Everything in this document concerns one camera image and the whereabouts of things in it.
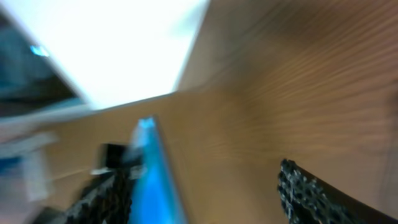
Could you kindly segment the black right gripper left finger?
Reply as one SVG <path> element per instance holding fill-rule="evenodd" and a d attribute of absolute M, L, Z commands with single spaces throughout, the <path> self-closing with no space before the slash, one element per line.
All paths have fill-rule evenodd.
<path fill-rule="evenodd" d="M 43 208 L 34 224 L 128 224 L 135 184 L 144 170 L 142 146 L 104 144 L 103 172 L 65 211 Z"/>

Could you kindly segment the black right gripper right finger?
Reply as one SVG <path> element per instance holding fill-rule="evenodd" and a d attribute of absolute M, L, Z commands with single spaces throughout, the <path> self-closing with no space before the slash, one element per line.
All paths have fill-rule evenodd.
<path fill-rule="evenodd" d="M 277 191 L 290 224 L 397 224 L 317 178 L 294 161 L 280 163 Z"/>

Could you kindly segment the blue smartphone lit screen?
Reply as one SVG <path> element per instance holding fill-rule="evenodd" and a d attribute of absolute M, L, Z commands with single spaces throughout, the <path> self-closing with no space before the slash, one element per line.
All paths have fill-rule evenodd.
<path fill-rule="evenodd" d="M 155 117 L 138 121 L 131 145 L 142 151 L 142 165 L 132 170 L 135 184 L 129 223 L 188 223 Z"/>

